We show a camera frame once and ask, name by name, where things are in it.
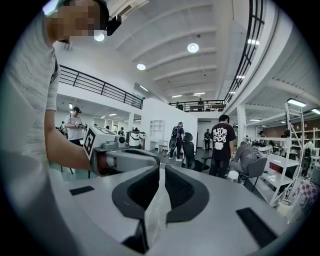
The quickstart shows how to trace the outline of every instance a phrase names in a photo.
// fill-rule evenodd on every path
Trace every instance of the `pants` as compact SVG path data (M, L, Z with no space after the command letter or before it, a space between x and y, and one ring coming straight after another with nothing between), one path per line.
M72 140L69 140L69 141L70 141L71 143L73 143L73 144L76 144L76 145L82 147L82 145L81 145L81 143L80 143L80 139L72 139Z
M210 150L210 139L204 140L204 147L205 147L205 150Z
M230 167L234 168L237 172L242 172L242 173L245 173L245 174L248 173L247 170L242 168L240 162L231 161L230 162Z
M170 157L171 158L174 156L174 151L175 151L175 148L176 148L176 158L180 159L181 146L182 146L181 140L180 140L180 138L177 138L175 147L170 150Z
M227 168L229 166L229 159L228 160L217 160L212 158L211 159L211 167L209 170L209 175L218 176L220 178L224 178L227 172Z

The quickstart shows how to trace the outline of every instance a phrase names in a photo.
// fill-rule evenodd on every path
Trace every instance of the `balcony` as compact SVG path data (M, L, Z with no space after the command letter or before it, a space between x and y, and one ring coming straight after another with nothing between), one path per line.
M142 109L143 100L131 93L128 93L108 82L70 67L60 65L60 68L60 83L78 87L99 95L106 96L116 101L120 101L137 109Z

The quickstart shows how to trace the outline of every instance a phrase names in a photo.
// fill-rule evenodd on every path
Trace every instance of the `black metal railing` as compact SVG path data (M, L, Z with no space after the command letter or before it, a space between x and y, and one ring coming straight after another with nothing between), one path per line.
M223 111L225 108L225 102L223 100L194 100L169 103L184 112L211 112L211 111Z
M242 84L243 79L247 73L248 67L251 66L254 58L255 50L258 47L259 34L261 32L262 25L265 24L263 21L264 1L263 0L249 0L249 22L246 38L244 42L244 48L241 56L241 60L237 71L234 75L232 84L227 92L224 102L226 104L232 99L236 90Z
M137 96L134 96L108 82L102 81L96 77L70 67L60 65L60 68L60 83L82 88L142 110L143 100Z

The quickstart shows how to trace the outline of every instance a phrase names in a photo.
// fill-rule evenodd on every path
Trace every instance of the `black rubber pad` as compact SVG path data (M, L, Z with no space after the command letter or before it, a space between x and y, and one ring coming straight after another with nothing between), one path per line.
M277 238L277 235L264 223L264 221L251 209L244 208L236 213L249 230L255 241L263 248Z
M70 189L70 193L73 196L79 195L79 194L83 194L89 191L95 190L92 186L83 186L83 187L79 187L79 188L75 188L75 189Z

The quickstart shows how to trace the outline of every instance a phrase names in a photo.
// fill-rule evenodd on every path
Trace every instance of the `black t-shirt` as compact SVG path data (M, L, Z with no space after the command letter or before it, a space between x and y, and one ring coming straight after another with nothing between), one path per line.
M211 138L213 143L212 158L229 160L231 158L229 142L237 138L232 126L223 122L216 124L212 128Z

